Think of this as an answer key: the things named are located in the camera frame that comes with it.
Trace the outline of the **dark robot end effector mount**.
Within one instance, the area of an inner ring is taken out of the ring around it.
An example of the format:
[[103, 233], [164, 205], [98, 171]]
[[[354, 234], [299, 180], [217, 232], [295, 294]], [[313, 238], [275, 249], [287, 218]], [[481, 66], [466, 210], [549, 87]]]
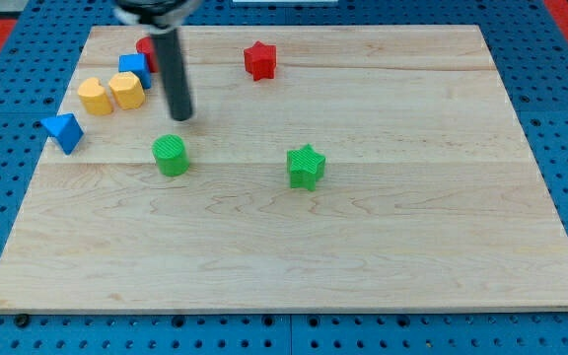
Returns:
[[202, 0], [113, 0], [113, 13], [123, 24], [168, 31], [201, 7]]

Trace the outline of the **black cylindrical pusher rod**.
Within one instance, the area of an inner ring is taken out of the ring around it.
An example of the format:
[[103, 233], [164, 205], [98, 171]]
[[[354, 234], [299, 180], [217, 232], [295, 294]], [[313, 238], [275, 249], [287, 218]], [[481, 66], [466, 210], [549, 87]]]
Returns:
[[150, 34], [170, 116], [186, 121], [193, 116], [191, 91], [177, 28]]

